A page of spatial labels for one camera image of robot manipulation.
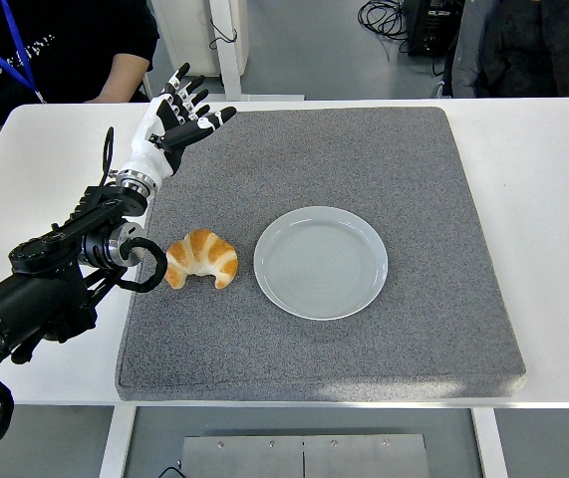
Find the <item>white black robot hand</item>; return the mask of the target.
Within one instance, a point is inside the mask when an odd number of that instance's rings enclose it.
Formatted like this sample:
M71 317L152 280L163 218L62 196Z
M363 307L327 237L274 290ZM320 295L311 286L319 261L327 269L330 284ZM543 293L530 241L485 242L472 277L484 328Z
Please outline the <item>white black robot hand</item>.
M174 175L185 149L212 135L236 115L236 108L213 111L204 101L203 77L183 79L183 64L148 104L132 139L132 155L123 170L151 177L155 183Z

